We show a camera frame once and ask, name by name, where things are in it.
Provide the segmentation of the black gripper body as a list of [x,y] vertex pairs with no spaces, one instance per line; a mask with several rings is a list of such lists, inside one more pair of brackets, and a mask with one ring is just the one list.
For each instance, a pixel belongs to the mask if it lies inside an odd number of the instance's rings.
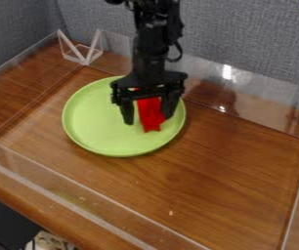
[[135,101],[151,97],[167,97],[183,93],[183,81],[187,74],[178,71],[163,71],[161,75],[151,74],[141,78],[134,72],[115,79],[110,83],[110,100],[121,105],[126,101]]

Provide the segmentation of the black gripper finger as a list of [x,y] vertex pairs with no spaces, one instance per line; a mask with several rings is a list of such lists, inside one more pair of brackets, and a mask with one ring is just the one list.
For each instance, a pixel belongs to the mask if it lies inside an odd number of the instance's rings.
[[161,113],[165,119],[169,119],[173,116],[179,102],[179,97],[181,93],[178,91],[173,91],[161,98]]
[[134,104],[131,100],[123,100],[119,103],[119,110],[126,125],[134,124]]

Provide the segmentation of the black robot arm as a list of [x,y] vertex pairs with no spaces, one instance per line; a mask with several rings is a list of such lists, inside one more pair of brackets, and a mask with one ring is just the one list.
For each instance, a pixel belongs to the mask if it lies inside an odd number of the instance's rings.
[[165,69],[165,63],[182,58],[178,39],[183,23],[179,0],[103,0],[123,4],[133,12],[135,37],[133,39],[131,71],[110,83],[111,102],[118,105],[123,122],[134,124],[134,101],[159,98],[162,117],[169,119],[175,110],[187,74]]

